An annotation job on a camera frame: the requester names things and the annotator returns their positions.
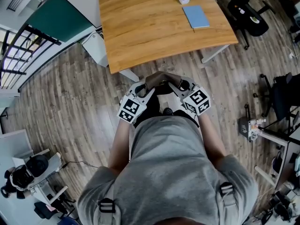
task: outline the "shoe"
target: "shoe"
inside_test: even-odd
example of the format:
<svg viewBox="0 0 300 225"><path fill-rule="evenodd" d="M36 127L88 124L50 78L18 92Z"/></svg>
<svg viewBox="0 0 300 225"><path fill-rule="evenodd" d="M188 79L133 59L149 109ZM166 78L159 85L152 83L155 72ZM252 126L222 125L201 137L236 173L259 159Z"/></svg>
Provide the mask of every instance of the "shoe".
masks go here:
<svg viewBox="0 0 300 225"><path fill-rule="evenodd" d="M163 111L163 116L173 116L173 110L169 107L166 107Z"/></svg>

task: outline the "backpack strap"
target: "backpack strap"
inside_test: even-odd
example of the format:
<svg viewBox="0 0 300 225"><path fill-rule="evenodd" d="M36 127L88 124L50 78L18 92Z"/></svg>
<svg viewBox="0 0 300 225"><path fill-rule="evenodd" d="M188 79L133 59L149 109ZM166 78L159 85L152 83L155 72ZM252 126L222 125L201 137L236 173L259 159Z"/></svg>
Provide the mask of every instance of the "backpack strap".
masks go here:
<svg viewBox="0 0 300 225"><path fill-rule="evenodd" d="M220 190L217 192L217 206L219 210L220 225L241 224L239 209L234 197L234 187L221 175Z"/></svg>
<svg viewBox="0 0 300 225"><path fill-rule="evenodd" d="M108 189L105 198L98 202L93 223L94 225L121 224L121 210L114 202L114 184Z"/></svg>

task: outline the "black equipment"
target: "black equipment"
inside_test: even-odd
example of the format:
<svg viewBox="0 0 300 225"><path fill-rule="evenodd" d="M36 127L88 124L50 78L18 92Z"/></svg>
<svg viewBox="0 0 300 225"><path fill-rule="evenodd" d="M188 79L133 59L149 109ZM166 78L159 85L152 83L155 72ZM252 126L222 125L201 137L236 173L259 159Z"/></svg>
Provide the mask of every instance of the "black equipment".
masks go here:
<svg viewBox="0 0 300 225"><path fill-rule="evenodd" d="M12 173L14 185L25 189L34 178L39 177L48 168L48 160L43 155L31 157L26 165L17 167Z"/></svg>
<svg viewBox="0 0 300 225"><path fill-rule="evenodd" d="M250 109L249 104L245 104L246 116L238 119L239 133L242 134L249 142L251 142L250 134Z"/></svg>

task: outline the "gray t-shirt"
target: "gray t-shirt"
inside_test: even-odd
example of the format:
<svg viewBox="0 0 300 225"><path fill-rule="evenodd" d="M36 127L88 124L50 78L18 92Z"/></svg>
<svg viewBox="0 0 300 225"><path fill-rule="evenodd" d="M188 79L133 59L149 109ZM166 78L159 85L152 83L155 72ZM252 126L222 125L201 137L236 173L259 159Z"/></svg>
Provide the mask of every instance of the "gray t-shirt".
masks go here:
<svg viewBox="0 0 300 225"><path fill-rule="evenodd" d="M237 203L246 218L258 195L255 180L232 155L220 167L216 170L208 160L192 121L177 116L148 119L137 127L131 161L120 175L100 167L86 185L77 202L80 220L93 224L97 202L114 183L122 225L153 225L177 217L217 225L220 173L240 194Z"/></svg>

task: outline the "wooden table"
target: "wooden table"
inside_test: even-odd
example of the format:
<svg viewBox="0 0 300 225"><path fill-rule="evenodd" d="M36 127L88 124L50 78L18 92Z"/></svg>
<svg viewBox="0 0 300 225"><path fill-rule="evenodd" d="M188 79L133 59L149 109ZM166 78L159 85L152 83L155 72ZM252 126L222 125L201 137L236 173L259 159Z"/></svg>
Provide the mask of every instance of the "wooden table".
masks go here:
<svg viewBox="0 0 300 225"><path fill-rule="evenodd" d="M200 5L210 27L193 30L178 0L99 0L106 52L112 74L141 63L208 47L207 62L237 38L215 0Z"/></svg>

